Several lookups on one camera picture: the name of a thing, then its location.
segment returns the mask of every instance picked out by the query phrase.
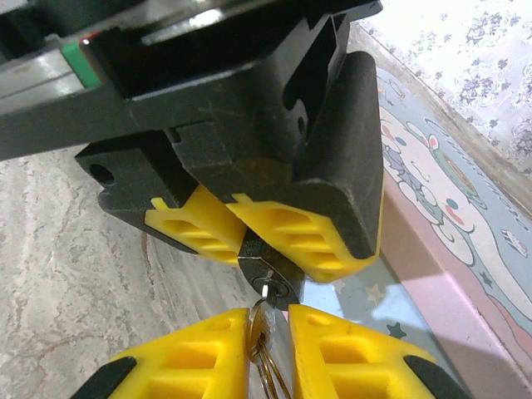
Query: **green stripe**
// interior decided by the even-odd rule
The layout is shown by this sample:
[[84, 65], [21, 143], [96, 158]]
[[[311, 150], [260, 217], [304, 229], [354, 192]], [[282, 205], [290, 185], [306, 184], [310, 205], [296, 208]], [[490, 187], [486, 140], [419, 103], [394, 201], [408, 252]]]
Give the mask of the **green stripe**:
[[78, 42], [66, 44], [61, 49], [61, 53], [84, 87], [96, 87], [101, 84], [98, 75], [94, 72], [91, 64], [85, 58]]

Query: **gray marble countertop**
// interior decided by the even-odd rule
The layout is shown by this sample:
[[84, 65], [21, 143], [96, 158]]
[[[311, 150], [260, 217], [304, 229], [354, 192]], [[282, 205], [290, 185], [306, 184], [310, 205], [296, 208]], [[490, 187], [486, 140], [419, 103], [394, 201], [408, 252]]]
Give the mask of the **gray marble countertop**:
[[258, 298], [239, 269], [102, 212], [78, 151], [0, 163], [2, 398], [69, 397], [125, 348]]

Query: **floral fabric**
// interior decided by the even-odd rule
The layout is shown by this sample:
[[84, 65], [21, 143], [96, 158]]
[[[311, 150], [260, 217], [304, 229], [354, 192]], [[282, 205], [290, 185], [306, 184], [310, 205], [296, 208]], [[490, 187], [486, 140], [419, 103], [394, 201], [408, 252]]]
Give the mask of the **floral fabric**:
[[530, 0], [382, 0], [360, 21], [532, 179]]

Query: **star print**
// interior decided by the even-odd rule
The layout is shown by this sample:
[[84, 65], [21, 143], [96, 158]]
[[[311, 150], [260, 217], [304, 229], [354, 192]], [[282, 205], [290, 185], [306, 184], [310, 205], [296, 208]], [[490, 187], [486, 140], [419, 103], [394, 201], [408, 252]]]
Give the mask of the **star print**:
[[346, 286], [343, 280], [337, 280], [332, 283], [332, 285], [334, 285], [334, 289], [336, 289], [337, 293], [342, 293], [343, 288]]
[[492, 285], [493, 285], [493, 281], [490, 280], [490, 278], [488, 277], [488, 275], [486, 273], [481, 273], [480, 276], [482, 277], [482, 279], [484, 280], [484, 284], [485, 285], [489, 285], [490, 288], [493, 288]]
[[377, 306], [384, 298], [384, 293], [379, 288], [379, 284], [375, 284], [371, 288], [366, 288], [367, 300], [373, 302]]
[[406, 337], [406, 333], [402, 331], [401, 324], [395, 323], [393, 326], [390, 324], [387, 324], [386, 327], [388, 328], [388, 331], [390, 332], [390, 337], [394, 337], [397, 339], [401, 339], [403, 337]]

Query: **metal key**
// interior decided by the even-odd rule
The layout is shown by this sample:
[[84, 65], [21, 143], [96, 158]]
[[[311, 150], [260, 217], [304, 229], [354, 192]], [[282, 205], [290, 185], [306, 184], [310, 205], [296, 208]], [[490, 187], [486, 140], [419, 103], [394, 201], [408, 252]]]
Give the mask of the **metal key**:
[[275, 309], [268, 302], [272, 303], [275, 296], [276, 293], [265, 284], [262, 298], [253, 306], [249, 313], [246, 348], [249, 360], [259, 370], [260, 381], [266, 397], [268, 399], [279, 398], [272, 376], [273, 373], [285, 397], [291, 399], [290, 391], [270, 353], [275, 332]]

